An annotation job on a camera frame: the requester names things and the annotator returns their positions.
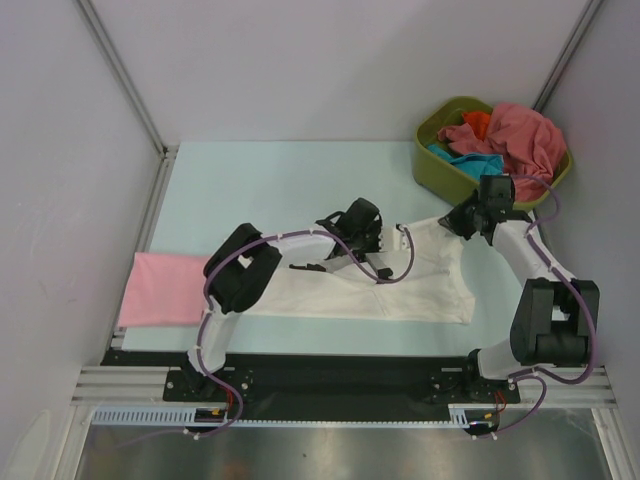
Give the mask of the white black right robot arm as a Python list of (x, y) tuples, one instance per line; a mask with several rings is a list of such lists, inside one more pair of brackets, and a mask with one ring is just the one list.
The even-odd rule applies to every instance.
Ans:
[(486, 400), (497, 381), (529, 376), (579, 385), (597, 363), (599, 288), (561, 265), (542, 243), (539, 221), (516, 208), (515, 196), (512, 177), (484, 175), (473, 193), (438, 221), (465, 240), (482, 236), (522, 285), (507, 339), (469, 355), (474, 368), (461, 376), (461, 388), (473, 401)]

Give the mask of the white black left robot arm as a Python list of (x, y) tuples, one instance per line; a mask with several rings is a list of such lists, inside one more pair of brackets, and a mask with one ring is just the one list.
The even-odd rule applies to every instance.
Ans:
[(364, 198), (298, 232), (264, 236), (250, 223), (238, 226), (203, 269), (205, 308), (195, 346), (181, 371), (196, 398), (214, 397), (239, 314), (254, 306), (276, 271), (332, 273), (359, 265), (380, 251), (382, 217)]

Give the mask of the teal blue t shirt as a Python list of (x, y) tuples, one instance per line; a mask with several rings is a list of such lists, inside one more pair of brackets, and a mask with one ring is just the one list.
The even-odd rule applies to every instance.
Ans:
[(432, 186), (456, 187), (468, 184), (470, 180), (479, 182), (483, 176), (497, 176), (504, 173), (504, 160), (500, 154), (472, 152), (454, 156), (437, 144), (430, 144), (427, 150), (457, 170), (439, 169), (430, 173), (426, 182)]

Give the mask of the white t shirt with print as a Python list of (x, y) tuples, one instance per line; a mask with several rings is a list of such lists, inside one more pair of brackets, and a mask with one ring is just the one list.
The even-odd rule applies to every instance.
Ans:
[(350, 258), (331, 261), (325, 272), (282, 267), (276, 270), (259, 301), (246, 311), (253, 316), (376, 319), (468, 324), (475, 297), (462, 271), (463, 245), (435, 217), (408, 225), (414, 242), (397, 232), (403, 246), (380, 255), (398, 283), (377, 284)]

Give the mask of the aluminium frame rail front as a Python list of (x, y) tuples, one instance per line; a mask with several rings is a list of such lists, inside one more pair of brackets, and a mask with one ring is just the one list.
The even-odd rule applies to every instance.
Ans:
[[(171, 367), (87, 366), (71, 396), (73, 405), (159, 406)], [(565, 385), (547, 376), (544, 408), (615, 408), (617, 401), (603, 368), (579, 385)]]

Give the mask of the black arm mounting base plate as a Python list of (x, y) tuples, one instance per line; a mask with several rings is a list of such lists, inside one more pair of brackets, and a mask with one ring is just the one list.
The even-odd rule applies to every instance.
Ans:
[(382, 357), (236, 353), (206, 377), (184, 353), (110, 350), (114, 367), (167, 367), (173, 403), (230, 403), (244, 421), (439, 421), (451, 404), (516, 405), (517, 388), (479, 376), (468, 357)]

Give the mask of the aluminium corner post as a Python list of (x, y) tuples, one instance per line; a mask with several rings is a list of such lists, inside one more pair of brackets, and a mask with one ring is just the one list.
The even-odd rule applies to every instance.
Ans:
[(532, 109), (543, 112), (556, 92), (574, 56), (593, 27), (599, 13), (606, 5), (605, 0), (588, 0), (585, 2), (575, 25), (551, 68), (540, 92), (533, 102)]
[(174, 158), (178, 147), (176, 145), (168, 145), (161, 138), (143, 97), (136, 87), (94, 3), (89, 0), (74, 0), (73, 5), (78, 10), (107, 68), (113, 75), (124, 99), (131, 108), (134, 117), (140, 124), (154, 151), (161, 158)]

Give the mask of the aluminium corner post left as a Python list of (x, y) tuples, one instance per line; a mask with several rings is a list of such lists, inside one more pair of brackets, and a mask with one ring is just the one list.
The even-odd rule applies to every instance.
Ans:
[(140, 124), (154, 151), (161, 158), (174, 158), (178, 147), (176, 145), (168, 145), (161, 138), (143, 97), (136, 87), (94, 3), (89, 0), (74, 0), (73, 5), (78, 10), (107, 68), (113, 75), (124, 99), (131, 108), (134, 117)]

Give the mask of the olive green plastic bin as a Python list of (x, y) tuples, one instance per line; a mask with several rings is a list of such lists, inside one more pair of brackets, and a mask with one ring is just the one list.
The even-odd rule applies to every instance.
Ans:
[(415, 181), (454, 205), (479, 186), (482, 173), (515, 178), (516, 206), (530, 211), (573, 166), (562, 131), (520, 104), (491, 106), (475, 97), (453, 97), (417, 127)]

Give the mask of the orange t shirt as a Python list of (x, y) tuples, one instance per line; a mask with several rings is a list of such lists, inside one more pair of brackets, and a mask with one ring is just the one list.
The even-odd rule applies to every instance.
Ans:
[(464, 112), (462, 118), (468, 124), (475, 137), (484, 141), (491, 121), (491, 114), (483, 111)]

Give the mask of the folded light pink t shirt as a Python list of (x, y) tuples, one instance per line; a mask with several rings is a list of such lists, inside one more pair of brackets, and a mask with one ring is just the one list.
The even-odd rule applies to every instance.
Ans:
[(117, 325), (129, 328), (199, 324), (205, 308), (206, 263), (203, 256), (137, 252)]

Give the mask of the aluminium corner post right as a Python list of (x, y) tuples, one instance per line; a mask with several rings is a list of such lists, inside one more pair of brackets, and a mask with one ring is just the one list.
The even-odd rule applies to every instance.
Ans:
[(574, 56), (593, 27), (599, 13), (606, 5), (605, 0), (588, 0), (585, 2), (575, 25), (551, 68), (540, 92), (533, 102), (532, 109), (543, 112), (556, 92)]

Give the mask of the coral pink t shirt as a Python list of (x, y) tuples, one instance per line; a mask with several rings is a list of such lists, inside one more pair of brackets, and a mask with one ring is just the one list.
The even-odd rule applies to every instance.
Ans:
[(491, 121), (484, 141), (477, 139), (471, 127), (463, 123), (441, 128), (439, 141), (446, 143), (454, 156), (478, 152), (500, 154), (504, 174), (515, 177), (516, 200), (529, 203), (550, 184), (567, 146), (563, 134), (551, 120), (518, 104), (500, 103), (490, 112)]

